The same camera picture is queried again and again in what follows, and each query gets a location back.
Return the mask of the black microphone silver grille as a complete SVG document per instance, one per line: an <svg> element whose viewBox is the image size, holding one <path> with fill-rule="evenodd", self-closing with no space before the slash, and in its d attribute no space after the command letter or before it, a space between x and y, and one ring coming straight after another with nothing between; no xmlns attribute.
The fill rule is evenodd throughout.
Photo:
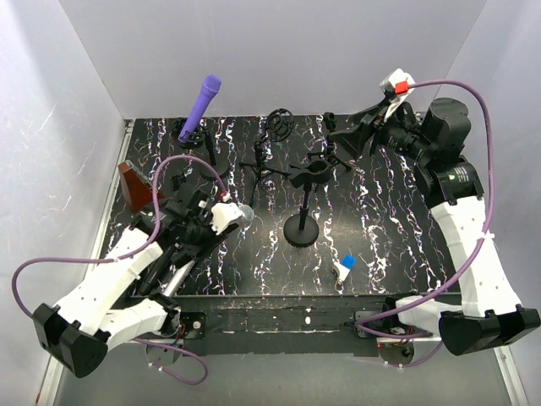
<svg viewBox="0 0 541 406"><path fill-rule="evenodd" d="M241 213L240 218L237 220L237 224L241 227L249 227L254 220L253 208L243 203L238 203L237 207Z"/></svg>

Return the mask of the black tripod stand with shockmount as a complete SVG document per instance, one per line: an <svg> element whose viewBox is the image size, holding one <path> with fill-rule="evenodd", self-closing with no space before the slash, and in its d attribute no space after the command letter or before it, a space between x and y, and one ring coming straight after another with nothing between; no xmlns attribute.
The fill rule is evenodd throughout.
<svg viewBox="0 0 541 406"><path fill-rule="evenodd" d="M286 108L277 108L270 112L262 125L261 132L254 139L255 162L240 162L241 170L250 168L255 176L254 185L250 194L249 206L254 204L254 193L260 182L272 174L279 174L286 177L288 173L267 165L266 147L271 144L278 144L286 140L294 129L292 112Z"/></svg>

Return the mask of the small black tripod stand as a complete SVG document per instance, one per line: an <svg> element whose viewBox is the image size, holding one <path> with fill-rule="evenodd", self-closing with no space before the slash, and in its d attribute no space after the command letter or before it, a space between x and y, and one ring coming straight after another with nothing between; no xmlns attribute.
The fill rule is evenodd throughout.
<svg viewBox="0 0 541 406"><path fill-rule="evenodd" d="M322 152L309 152L307 158L311 161L314 157L326 161L331 167L342 166L346 172L351 172L352 167L336 155L336 145L333 134L336 130L336 118L333 112L325 112L322 116L323 124L326 127L326 147Z"/></svg>

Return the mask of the black shotgun microphone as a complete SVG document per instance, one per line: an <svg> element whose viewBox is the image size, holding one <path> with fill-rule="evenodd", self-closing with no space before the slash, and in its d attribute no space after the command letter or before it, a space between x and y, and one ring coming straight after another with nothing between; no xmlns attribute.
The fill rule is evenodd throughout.
<svg viewBox="0 0 541 406"><path fill-rule="evenodd" d="M172 255L177 250L175 245L167 248L163 254L148 268L146 274L141 278L136 293L138 295L148 295L157 285L158 280L167 272L170 267Z"/></svg>

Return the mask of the black round-base mic stand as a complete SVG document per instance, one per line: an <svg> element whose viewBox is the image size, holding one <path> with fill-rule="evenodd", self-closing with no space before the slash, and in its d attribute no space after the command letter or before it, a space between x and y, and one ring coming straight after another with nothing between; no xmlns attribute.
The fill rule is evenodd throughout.
<svg viewBox="0 0 541 406"><path fill-rule="evenodd" d="M192 193L199 184L199 173L197 171L181 172L171 176L172 191Z"/></svg>

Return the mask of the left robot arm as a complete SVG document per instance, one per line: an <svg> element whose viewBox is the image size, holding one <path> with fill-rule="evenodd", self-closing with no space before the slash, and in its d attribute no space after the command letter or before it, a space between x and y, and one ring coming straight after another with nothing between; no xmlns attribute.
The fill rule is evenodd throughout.
<svg viewBox="0 0 541 406"><path fill-rule="evenodd" d="M161 200L141 211L105 262L56 304L32 314L41 346L76 377L88 376L117 346L182 328L174 293L195 263L253 212L229 195L216 203L197 190L188 202Z"/></svg>

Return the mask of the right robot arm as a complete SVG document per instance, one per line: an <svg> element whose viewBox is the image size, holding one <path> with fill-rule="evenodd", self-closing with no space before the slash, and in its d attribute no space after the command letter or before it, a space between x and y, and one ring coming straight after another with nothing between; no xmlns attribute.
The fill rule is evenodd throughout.
<svg viewBox="0 0 541 406"><path fill-rule="evenodd" d="M462 301L449 305L417 296L397 296L385 304L384 329L392 336L412 326L441 337L454 355L506 346L540 326L537 310L526 308L509 284L494 241L483 229L488 218L484 190L474 166L462 155L471 122L467 106L452 98L433 100L418 117L407 102L382 101L354 116L354 127L332 139L354 159L366 144L384 146L413 161L414 177L445 238L454 267L475 258L461 273Z"/></svg>

